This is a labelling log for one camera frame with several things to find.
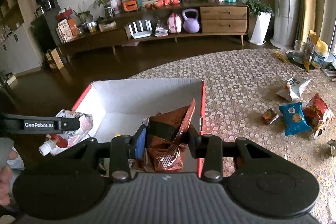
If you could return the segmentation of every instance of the metal screw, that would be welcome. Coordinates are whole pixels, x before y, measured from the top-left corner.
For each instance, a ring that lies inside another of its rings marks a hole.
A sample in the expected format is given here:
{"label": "metal screw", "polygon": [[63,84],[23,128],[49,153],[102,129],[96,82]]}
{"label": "metal screw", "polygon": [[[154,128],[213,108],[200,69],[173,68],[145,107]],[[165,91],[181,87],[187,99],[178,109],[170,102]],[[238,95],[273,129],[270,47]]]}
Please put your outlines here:
{"label": "metal screw", "polygon": [[219,179],[221,174],[216,170],[208,170],[204,173],[208,179]]}
{"label": "metal screw", "polygon": [[125,171],[118,170],[112,173],[112,177],[116,180],[125,180],[128,178],[128,173]]}

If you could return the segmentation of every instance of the floral rug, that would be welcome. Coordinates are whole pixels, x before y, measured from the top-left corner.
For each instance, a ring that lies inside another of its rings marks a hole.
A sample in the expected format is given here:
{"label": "floral rug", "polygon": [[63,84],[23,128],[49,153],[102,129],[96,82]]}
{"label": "floral rug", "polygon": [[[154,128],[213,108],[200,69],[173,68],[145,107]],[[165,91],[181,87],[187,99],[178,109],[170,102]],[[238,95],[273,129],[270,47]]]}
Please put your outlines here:
{"label": "floral rug", "polygon": [[[286,104],[276,95],[293,77],[311,78],[302,95],[302,105],[319,93],[336,114],[336,83],[318,71],[307,73],[283,63],[275,49],[236,50],[191,57],[139,73],[132,78],[191,77],[206,83],[204,132],[224,141],[246,137],[311,172],[318,180],[320,194],[311,214],[321,223],[336,221],[336,157],[327,142],[336,138],[331,125],[317,140],[312,133],[285,136],[282,119],[266,126],[261,115]],[[224,159],[224,176],[234,172],[231,158]]]}

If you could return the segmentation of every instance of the purple kettlebell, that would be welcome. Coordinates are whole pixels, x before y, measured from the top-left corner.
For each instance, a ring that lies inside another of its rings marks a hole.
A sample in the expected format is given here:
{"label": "purple kettlebell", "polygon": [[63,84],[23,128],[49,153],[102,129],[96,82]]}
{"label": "purple kettlebell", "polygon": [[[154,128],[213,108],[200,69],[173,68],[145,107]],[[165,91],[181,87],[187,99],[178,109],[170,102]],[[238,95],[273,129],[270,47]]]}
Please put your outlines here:
{"label": "purple kettlebell", "polygon": [[[195,12],[196,16],[194,18],[188,18],[185,15],[187,12]],[[182,12],[182,16],[184,18],[183,28],[186,32],[193,33],[200,30],[200,24],[198,23],[198,10],[193,8],[185,9]]]}

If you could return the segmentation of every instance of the pink pouch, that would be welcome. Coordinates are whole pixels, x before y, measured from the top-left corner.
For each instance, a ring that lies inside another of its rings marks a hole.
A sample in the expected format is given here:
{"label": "pink pouch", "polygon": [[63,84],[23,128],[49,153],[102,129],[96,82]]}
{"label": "pink pouch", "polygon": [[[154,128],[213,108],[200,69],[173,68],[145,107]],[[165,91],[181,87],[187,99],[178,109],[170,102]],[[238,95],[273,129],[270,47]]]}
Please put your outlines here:
{"label": "pink pouch", "polygon": [[167,20],[168,29],[171,33],[179,33],[182,30],[182,19],[176,13],[172,13]]}

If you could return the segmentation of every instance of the finger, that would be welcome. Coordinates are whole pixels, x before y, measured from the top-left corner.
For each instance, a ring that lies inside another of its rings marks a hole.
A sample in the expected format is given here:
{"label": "finger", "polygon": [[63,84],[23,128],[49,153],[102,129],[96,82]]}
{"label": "finger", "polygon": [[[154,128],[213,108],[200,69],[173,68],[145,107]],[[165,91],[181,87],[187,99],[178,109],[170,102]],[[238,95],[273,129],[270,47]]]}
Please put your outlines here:
{"label": "finger", "polygon": [[14,150],[12,150],[11,153],[9,153],[8,159],[9,160],[15,160],[18,157],[18,153],[16,153]]}
{"label": "finger", "polygon": [[0,198],[1,196],[7,195],[11,190],[9,183],[0,183]]}
{"label": "finger", "polygon": [[6,165],[0,171],[0,182],[8,183],[13,177],[13,172],[9,165]]}
{"label": "finger", "polygon": [[6,206],[11,202],[8,195],[0,196],[0,205]]}

